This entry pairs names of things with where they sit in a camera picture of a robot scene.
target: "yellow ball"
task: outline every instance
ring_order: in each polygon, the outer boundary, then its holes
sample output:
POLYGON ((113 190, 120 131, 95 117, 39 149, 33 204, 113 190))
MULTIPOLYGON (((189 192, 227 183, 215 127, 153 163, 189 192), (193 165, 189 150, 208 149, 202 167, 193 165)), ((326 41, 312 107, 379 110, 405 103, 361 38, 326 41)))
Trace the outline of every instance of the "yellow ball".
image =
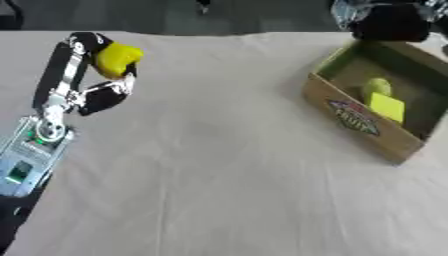
POLYGON ((392 97, 392 86, 384 78, 372 78, 362 88, 362 96, 364 97, 364 100, 368 101, 374 92, 392 97))

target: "table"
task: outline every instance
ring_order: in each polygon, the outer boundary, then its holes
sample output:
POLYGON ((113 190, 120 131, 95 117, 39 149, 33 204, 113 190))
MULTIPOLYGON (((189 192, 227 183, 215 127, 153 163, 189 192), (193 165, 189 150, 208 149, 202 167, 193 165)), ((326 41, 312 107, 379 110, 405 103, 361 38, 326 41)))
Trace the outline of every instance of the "table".
MULTIPOLYGON (((1 135, 68 34, 2 32, 1 135)), ((300 95, 348 34, 106 35, 145 51, 135 92, 70 118, 79 137, 7 256, 448 251, 447 120, 395 167, 300 95)))

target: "floor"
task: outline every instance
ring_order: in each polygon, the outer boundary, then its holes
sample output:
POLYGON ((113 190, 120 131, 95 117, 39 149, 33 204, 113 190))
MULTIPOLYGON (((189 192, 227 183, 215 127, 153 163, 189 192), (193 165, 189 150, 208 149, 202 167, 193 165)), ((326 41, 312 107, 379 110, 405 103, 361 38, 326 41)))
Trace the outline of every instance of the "floor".
POLYGON ((215 0, 206 16, 194 0, 16 0, 27 30, 120 30, 145 34, 229 35, 335 31, 327 0, 215 0))

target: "yellow foam cube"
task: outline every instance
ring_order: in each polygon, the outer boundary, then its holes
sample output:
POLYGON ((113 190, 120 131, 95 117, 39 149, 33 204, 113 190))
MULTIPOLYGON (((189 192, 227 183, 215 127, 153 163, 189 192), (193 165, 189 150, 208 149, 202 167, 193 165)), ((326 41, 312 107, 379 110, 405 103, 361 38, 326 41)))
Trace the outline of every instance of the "yellow foam cube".
POLYGON ((96 56, 96 66, 108 78, 119 78, 125 72, 127 65, 138 62, 143 57, 143 51, 129 45, 113 42, 96 56))
POLYGON ((404 121, 405 103, 401 100, 373 92, 367 105, 372 111, 381 116, 397 121, 400 124, 404 121))

